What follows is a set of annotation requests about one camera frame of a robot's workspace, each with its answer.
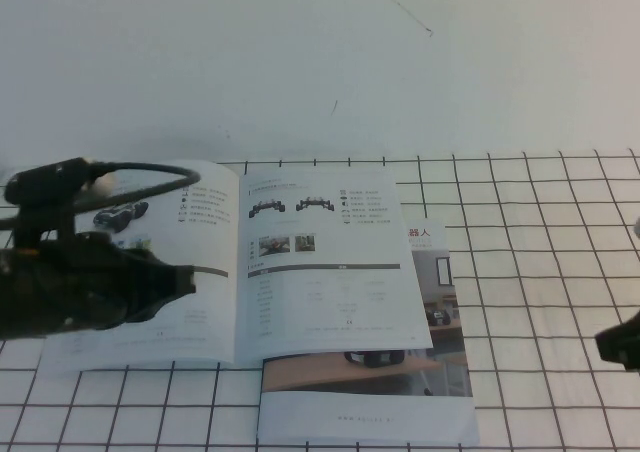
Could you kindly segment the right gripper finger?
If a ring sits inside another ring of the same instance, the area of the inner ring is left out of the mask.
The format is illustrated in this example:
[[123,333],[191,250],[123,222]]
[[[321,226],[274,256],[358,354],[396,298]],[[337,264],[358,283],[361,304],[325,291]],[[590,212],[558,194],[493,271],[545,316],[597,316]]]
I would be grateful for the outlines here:
[[603,361],[621,365],[629,372],[639,371],[638,336],[617,339],[597,337],[596,345]]
[[639,313],[597,334],[598,340],[627,340],[639,335]]

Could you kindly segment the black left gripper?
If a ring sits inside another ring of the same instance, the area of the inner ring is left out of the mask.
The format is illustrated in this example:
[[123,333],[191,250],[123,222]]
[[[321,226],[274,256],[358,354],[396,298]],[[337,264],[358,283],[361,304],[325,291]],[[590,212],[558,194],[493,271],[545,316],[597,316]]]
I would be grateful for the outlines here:
[[1,251],[1,339],[43,338],[146,322],[196,292],[193,266],[96,234]]

